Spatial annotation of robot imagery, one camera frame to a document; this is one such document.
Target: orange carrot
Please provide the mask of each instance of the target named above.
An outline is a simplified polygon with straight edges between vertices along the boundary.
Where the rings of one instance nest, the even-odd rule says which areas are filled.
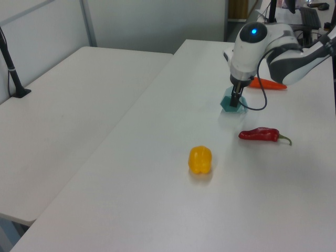
[[[287,86],[284,84],[280,84],[271,80],[260,79],[261,84],[265,89],[287,89]],[[249,85],[250,88],[260,88],[260,83],[258,78],[254,78],[254,80]]]

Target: pepper stem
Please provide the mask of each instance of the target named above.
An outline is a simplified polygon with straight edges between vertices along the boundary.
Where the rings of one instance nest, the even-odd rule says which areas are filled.
[[[284,135],[279,134],[278,139],[287,139],[287,140],[289,141],[289,145],[290,145],[290,146],[292,145],[292,140],[290,140],[288,137],[286,137],[286,136],[284,136]]]

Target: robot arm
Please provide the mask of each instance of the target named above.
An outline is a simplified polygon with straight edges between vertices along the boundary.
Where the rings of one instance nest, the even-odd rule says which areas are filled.
[[[234,85],[230,106],[237,107],[243,88],[253,80],[265,53],[271,78],[290,85],[336,54],[336,30],[323,35],[314,46],[302,51],[289,25],[245,25],[237,36],[234,48],[224,52],[230,67],[230,81]]]

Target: white table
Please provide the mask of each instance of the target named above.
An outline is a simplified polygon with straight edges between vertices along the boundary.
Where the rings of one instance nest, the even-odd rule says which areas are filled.
[[[12,252],[333,251],[331,60],[267,91],[265,110],[228,114],[228,46],[187,40]],[[244,96],[263,104],[260,90]],[[237,137],[256,127],[293,146]],[[197,145],[212,151],[211,174],[188,170]]]
[[[0,217],[31,225],[171,57],[84,47],[0,105]]]

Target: yellow bell pepper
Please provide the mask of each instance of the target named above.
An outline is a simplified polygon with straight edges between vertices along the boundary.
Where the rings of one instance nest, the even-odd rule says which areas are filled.
[[[211,150],[205,146],[197,146],[190,150],[188,165],[193,173],[209,173],[211,160]]]

